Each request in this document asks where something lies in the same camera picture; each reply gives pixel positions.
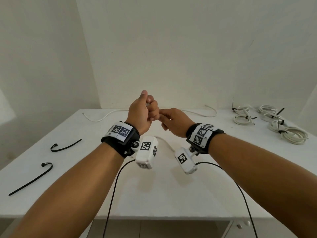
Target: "wrist strap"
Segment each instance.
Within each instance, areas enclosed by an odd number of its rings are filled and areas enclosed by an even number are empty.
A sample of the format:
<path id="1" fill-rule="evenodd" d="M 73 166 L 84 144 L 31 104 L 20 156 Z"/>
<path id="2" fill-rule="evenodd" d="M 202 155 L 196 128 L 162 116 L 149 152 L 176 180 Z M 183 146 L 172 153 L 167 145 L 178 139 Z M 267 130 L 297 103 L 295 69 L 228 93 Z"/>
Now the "wrist strap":
<path id="1" fill-rule="evenodd" d="M 186 132 L 186 141 L 200 154 L 208 154 L 210 141 L 217 134 L 225 132 L 208 123 L 197 123 L 189 127 Z"/>
<path id="2" fill-rule="evenodd" d="M 102 143 L 109 144 L 124 159 L 135 153 L 131 148 L 135 141 L 140 141 L 140 134 L 132 124 L 126 122 L 115 123 L 101 139 Z"/>

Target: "floor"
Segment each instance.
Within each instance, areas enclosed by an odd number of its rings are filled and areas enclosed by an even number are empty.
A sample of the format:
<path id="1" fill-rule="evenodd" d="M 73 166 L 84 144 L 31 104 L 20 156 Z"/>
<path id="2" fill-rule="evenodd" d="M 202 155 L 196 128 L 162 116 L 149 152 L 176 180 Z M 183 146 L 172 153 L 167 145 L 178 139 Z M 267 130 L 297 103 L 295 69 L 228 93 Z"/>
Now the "floor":
<path id="1" fill-rule="evenodd" d="M 13 220 L 0 219 L 0 234 Z M 88 238 L 101 238 L 105 220 L 94 220 Z M 18 224 L 13 222 L 0 238 L 7 238 Z M 220 238 L 213 221 L 110 220 L 106 238 Z"/>

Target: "person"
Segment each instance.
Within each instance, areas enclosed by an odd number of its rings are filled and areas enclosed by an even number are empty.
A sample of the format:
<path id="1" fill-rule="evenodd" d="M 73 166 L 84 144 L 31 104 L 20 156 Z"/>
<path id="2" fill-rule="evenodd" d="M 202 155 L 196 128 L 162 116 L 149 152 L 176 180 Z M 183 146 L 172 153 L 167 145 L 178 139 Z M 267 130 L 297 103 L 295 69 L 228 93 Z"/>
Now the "person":
<path id="1" fill-rule="evenodd" d="M 181 110 L 160 110 L 144 90 L 131 104 L 126 122 L 142 135 L 157 119 L 164 130 L 183 138 L 195 124 Z M 249 196 L 296 236 L 316 236 L 317 176 L 227 134 L 215 135 L 208 150 Z M 101 143 L 39 197 L 10 238 L 79 237 L 96 216 L 123 161 L 111 146 Z"/>

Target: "tabletop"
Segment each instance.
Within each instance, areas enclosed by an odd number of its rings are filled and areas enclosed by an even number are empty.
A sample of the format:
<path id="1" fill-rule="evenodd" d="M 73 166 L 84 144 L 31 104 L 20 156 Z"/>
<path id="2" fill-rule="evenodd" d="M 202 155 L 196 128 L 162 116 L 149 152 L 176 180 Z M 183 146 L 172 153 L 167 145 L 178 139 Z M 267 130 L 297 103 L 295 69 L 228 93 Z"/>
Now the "tabletop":
<path id="1" fill-rule="evenodd" d="M 112 110 L 78 110 L 3 168 L 0 171 L 0 217 L 23 216 L 55 180 L 100 144 L 101 137 L 115 122 L 124 121 L 127 117 L 126 111 L 118 111 L 100 122 L 91 122 L 82 113 L 92 120 L 99 120 Z M 212 110 L 194 111 L 204 115 L 213 114 Z M 267 128 L 269 123 L 260 118 L 254 120 L 256 125 L 242 126 L 233 122 L 235 114 L 232 110 L 218 110 L 217 116 L 213 118 L 187 114 L 195 122 L 210 123 L 229 135 L 276 153 L 317 174 L 317 138 L 311 134 L 304 145 L 294 145 L 280 139 L 278 133 Z M 160 136 L 174 149 L 189 147 L 186 139 L 164 131 L 159 121 L 152 123 L 146 135 Z M 63 148 L 79 139 L 82 141 L 66 150 L 55 153 L 50 151 L 55 143 L 58 144 L 56 148 Z M 249 217 L 239 189 L 223 170 L 200 164 L 198 171 L 186 175 L 178 165 L 174 153 L 162 140 L 158 142 L 153 169 L 141 169 L 132 162 L 121 172 L 110 213 L 111 219 L 228 220 Z M 130 160 L 132 158 L 128 157 L 124 163 Z M 194 161 L 216 163 L 208 155 L 194 157 Z M 53 163 L 53 169 L 33 184 L 8 196 L 48 169 L 49 166 L 41 167 L 43 162 Z M 104 219 L 108 214 L 113 186 L 96 216 L 97 219 Z M 245 196 L 252 217 L 272 217 L 247 194 Z"/>

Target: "hand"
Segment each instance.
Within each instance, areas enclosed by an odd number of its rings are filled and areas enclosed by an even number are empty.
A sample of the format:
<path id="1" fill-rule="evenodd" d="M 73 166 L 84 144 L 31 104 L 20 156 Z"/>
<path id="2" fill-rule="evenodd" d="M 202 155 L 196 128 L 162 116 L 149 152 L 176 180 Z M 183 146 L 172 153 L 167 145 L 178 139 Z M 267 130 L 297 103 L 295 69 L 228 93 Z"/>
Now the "hand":
<path id="1" fill-rule="evenodd" d="M 186 138 L 186 132 L 190 126 L 195 124 L 184 112 L 177 108 L 161 109 L 159 120 L 166 131 L 169 129 L 174 135 Z"/>
<path id="2" fill-rule="evenodd" d="M 157 101 L 154 100 L 152 95 L 147 95 L 146 90 L 143 90 L 140 97 L 130 105 L 126 122 L 132 124 L 142 135 L 149 130 L 152 121 L 158 118 Z"/>

